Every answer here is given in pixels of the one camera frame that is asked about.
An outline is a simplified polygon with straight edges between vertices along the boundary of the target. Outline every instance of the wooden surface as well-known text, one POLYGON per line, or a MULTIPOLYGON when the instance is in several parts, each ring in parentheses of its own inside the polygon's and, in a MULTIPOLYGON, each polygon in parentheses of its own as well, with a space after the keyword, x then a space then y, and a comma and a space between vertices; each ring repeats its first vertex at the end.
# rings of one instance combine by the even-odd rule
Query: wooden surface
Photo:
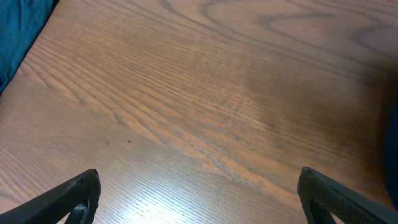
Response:
POLYGON ((96 223, 306 223, 310 166, 390 206, 398 2, 61 0, 0 99, 0 198, 89 168, 96 223))

